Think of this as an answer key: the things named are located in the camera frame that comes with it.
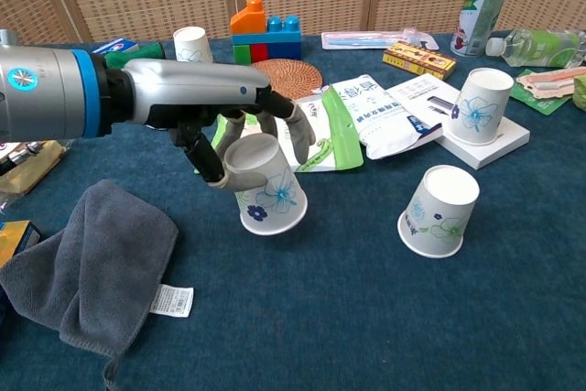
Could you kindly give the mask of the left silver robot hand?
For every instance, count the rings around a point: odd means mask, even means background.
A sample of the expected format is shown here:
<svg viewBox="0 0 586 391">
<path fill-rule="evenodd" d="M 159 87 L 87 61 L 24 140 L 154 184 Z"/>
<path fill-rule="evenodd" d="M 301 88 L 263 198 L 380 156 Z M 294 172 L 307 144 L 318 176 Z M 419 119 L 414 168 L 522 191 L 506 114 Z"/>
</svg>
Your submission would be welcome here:
<svg viewBox="0 0 586 391">
<path fill-rule="evenodd" d="M 300 164 L 316 141 L 304 112 L 253 67 L 135 59 L 122 72 L 124 87 L 114 94 L 123 103 L 121 120 L 167 129 L 173 144 L 213 188 L 237 192 L 267 183 L 258 172 L 236 174 L 225 165 L 224 155 L 240 137 L 247 114 L 255 115 L 271 136 L 277 135 L 276 120 L 282 119 Z"/>
</svg>

